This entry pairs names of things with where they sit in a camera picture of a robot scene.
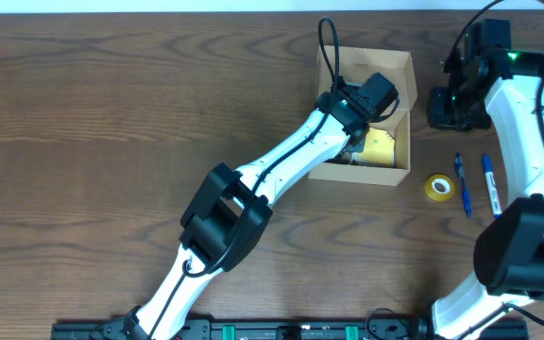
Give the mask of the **blue ballpoint pen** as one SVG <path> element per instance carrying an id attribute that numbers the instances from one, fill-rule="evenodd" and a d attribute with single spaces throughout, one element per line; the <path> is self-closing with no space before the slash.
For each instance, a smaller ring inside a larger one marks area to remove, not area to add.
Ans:
<path id="1" fill-rule="evenodd" d="M 455 155 L 453 166 L 454 166 L 456 176 L 458 177 L 460 182 L 461 197 L 463 201 L 464 210 L 465 210 L 467 218 L 470 218 L 472 216 L 471 203 L 469 198 L 467 182 L 465 178 L 464 165 L 463 165 L 462 157 L 459 153 L 456 153 Z"/>

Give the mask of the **yellow clear tape roll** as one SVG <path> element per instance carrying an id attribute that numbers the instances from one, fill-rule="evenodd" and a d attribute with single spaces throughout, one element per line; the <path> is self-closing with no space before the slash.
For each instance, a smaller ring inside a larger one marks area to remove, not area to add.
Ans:
<path id="1" fill-rule="evenodd" d="M 437 202 L 444 202 L 454 196 L 456 189 L 453 181 L 448 176 L 434 174 L 427 179 L 424 191 L 430 199 Z"/>

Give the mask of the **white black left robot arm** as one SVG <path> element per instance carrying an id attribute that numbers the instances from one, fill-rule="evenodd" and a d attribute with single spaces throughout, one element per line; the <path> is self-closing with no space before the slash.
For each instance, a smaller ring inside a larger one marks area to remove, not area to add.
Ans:
<path id="1" fill-rule="evenodd" d="M 209 282 L 258 244 L 276 201 L 304 175 L 360 142 L 399 96 L 379 73 L 360 86 L 336 76 L 303 125 L 259 159 L 212 169 L 180 218 L 177 258 L 155 295 L 128 315 L 129 339 L 170 339 Z"/>

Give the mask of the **yellow sticky note pad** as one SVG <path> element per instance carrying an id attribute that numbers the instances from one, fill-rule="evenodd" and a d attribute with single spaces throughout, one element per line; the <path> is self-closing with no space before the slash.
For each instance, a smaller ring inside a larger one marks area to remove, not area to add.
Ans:
<path id="1" fill-rule="evenodd" d="M 362 166 L 393 167 L 395 140 L 386 130 L 371 127 L 364 137 L 364 148 L 355 152 L 352 160 Z"/>

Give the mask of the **blue whiteboard marker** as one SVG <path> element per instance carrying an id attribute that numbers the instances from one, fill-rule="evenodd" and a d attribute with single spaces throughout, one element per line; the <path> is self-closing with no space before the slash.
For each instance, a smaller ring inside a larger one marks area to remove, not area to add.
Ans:
<path id="1" fill-rule="evenodd" d="M 494 178 L 494 172 L 490 157 L 487 154 L 482 155 L 482 165 L 484 169 L 484 176 L 486 181 L 486 187 L 489 195 L 490 206 L 495 218 L 498 218 L 502 214 L 502 207 L 500 203 L 499 193 Z"/>

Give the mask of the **cardboard box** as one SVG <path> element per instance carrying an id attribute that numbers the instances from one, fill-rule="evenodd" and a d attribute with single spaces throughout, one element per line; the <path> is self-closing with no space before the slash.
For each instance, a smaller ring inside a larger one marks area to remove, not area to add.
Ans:
<path id="1" fill-rule="evenodd" d="M 340 75 L 348 84 L 362 84 L 379 73 L 399 93 L 399 103 L 372 123 L 364 140 L 309 173 L 310 179 L 396 186 L 409 174 L 410 110 L 417 101 L 417 85 L 409 52 L 358 47 L 339 48 Z"/>

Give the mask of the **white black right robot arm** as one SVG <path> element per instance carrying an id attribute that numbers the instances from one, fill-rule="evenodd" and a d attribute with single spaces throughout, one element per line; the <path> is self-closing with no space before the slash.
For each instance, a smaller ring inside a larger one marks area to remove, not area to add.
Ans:
<path id="1" fill-rule="evenodd" d="M 494 128 L 508 204 L 478 237 L 473 272 L 432 306 L 432 339 L 476 339 L 509 311 L 544 300 L 544 55 L 511 44 L 506 20 L 460 34 L 445 60 L 450 77 L 431 90 L 433 128 Z"/>

